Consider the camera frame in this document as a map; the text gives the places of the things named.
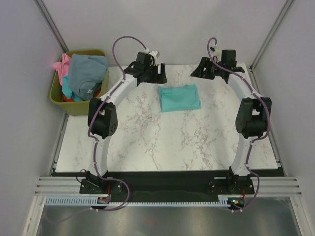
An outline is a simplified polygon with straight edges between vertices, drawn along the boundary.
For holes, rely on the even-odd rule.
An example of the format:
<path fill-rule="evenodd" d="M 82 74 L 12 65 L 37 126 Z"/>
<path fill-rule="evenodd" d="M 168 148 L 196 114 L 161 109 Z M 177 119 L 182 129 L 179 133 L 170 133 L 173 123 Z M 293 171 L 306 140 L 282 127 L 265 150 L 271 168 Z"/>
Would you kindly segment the teal t shirt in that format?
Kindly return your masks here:
<path fill-rule="evenodd" d="M 159 87 L 158 95 L 162 113 L 201 109 L 195 84 L 171 88 Z"/>

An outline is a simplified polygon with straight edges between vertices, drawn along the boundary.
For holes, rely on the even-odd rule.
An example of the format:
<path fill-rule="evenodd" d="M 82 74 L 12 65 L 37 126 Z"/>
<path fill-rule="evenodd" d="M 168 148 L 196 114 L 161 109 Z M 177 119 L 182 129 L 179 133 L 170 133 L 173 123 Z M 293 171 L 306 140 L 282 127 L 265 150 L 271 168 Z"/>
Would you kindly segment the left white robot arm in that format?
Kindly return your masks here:
<path fill-rule="evenodd" d="M 93 159 L 89 171 L 97 176 L 91 182 L 96 193 L 104 193 L 108 181 L 100 176 L 108 172 L 107 157 L 112 136 L 118 128 L 117 108 L 141 83 L 165 84 L 165 64 L 158 63 L 159 51 L 139 52 L 136 60 L 122 71 L 117 83 L 100 98 L 89 103 L 88 136 L 93 138 Z"/>

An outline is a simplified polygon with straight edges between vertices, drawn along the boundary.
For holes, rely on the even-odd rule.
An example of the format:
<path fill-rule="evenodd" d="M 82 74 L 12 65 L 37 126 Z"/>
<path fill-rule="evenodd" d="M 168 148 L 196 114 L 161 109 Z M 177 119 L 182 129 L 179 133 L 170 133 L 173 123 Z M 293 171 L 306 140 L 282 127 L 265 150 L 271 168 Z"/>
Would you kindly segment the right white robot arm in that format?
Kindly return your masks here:
<path fill-rule="evenodd" d="M 203 57 L 192 77 L 213 80 L 222 78 L 240 100 L 235 119 L 239 141 L 235 158 L 229 167 L 226 178 L 211 182 L 211 188 L 217 191 L 226 189 L 230 193 L 241 190 L 252 192 L 252 171 L 249 166 L 250 154 L 256 141 L 265 139 L 270 131 L 270 113 L 272 101 L 262 97 L 248 80 L 243 77 L 244 69 L 237 66 L 236 51 L 223 50 L 221 59 L 213 56 Z"/>

